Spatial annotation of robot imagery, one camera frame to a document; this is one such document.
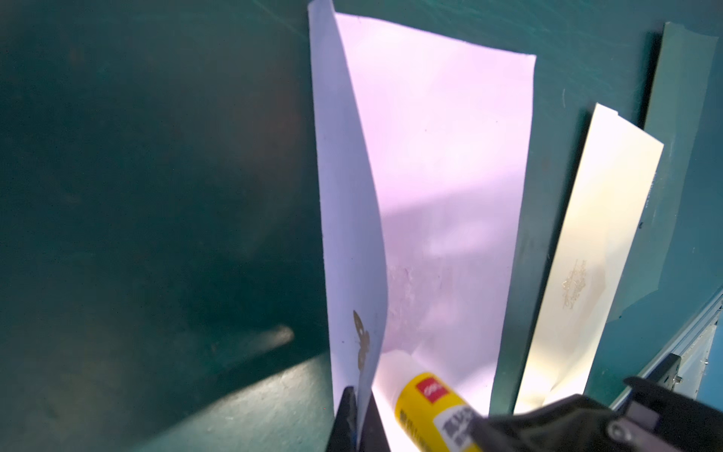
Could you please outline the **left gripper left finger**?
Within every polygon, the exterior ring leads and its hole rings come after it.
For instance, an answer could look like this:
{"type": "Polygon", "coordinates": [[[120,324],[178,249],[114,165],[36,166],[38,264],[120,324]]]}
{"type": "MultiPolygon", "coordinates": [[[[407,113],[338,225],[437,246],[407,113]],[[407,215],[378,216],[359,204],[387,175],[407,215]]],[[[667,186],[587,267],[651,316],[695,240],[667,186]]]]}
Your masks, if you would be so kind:
{"type": "Polygon", "coordinates": [[[355,388],[348,386],[342,398],[333,422],[333,428],[327,443],[327,452],[358,451],[358,408],[355,388]]]}

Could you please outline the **yellow glue stick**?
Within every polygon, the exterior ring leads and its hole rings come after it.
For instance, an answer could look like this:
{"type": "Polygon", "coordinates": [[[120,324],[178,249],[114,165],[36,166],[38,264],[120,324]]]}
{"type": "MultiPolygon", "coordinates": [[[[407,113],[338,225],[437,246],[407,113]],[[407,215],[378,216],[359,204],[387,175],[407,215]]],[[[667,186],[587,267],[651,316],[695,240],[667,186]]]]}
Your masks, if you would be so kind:
{"type": "Polygon", "coordinates": [[[480,450],[471,434],[476,411],[407,352],[380,355],[375,385],[420,451],[480,450]]]}

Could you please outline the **purple envelope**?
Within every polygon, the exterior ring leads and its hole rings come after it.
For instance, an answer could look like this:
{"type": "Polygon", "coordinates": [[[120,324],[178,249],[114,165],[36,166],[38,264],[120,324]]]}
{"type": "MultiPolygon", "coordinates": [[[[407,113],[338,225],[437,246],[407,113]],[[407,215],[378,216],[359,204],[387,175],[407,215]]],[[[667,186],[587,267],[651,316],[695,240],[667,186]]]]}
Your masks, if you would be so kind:
{"type": "Polygon", "coordinates": [[[308,6],[333,399],[376,406],[402,353],[487,412],[500,354],[537,59],[308,6]]]}

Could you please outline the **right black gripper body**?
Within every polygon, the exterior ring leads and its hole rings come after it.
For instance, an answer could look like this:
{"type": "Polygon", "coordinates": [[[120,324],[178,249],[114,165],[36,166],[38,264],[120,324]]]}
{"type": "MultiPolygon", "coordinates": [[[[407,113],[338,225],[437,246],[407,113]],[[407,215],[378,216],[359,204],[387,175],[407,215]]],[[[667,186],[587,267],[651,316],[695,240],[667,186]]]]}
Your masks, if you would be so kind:
{"type": "Polygon", "coordinates": [[[647,377],[624,380],[630,389],[607,437],[626,451],[720,451],[722,412],[674,391],[682,358],[668,354],[647,377]]]}

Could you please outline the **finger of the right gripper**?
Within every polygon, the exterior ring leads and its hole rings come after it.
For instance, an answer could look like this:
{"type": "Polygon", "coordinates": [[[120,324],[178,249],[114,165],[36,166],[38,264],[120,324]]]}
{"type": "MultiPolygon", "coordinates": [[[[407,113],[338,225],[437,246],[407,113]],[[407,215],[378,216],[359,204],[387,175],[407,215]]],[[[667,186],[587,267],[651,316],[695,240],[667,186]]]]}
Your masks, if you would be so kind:
{"type": "Polygon", "coordinates": [[[620,451],[607,434],[618,416],[584,395],[572,395],[533,412],[476,416],[470,435],[483,451],[620,451]]]}

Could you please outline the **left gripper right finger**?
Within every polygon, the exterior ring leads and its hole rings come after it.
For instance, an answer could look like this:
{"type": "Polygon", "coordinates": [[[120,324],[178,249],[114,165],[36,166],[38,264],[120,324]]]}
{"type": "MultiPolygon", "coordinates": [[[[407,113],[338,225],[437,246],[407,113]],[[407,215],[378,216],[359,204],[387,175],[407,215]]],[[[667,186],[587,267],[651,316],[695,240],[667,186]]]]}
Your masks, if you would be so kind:
{"type": "Polygon", "coordinates": [[[390,452],[376,399],[371,395],[360,434],[359,452],[390,452]]]}

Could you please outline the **cream yellow envelope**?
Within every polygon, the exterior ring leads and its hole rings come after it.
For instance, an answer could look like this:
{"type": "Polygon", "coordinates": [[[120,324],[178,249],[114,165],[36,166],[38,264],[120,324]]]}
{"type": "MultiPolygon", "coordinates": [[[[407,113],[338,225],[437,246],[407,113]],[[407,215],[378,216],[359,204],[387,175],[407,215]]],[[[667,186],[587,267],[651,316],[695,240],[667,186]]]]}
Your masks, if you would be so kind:
{"type": "Polygon", "coordinates": [[[513,412],[581,394],[664,145],[596,105],[513,412]]]}

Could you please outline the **dark green envelope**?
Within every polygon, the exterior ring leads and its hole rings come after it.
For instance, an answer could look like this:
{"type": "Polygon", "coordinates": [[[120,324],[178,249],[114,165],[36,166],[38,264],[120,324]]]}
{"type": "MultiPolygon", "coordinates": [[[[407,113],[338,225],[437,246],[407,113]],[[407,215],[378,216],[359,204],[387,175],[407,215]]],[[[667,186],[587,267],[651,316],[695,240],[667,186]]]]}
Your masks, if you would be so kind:
{"type": "Polygon", "coordinates": [[[664,143],[607,321],[658,290],[676,227],[683,185],[700,129],[717,37],[667,22],[644,130],[664,143]]]}

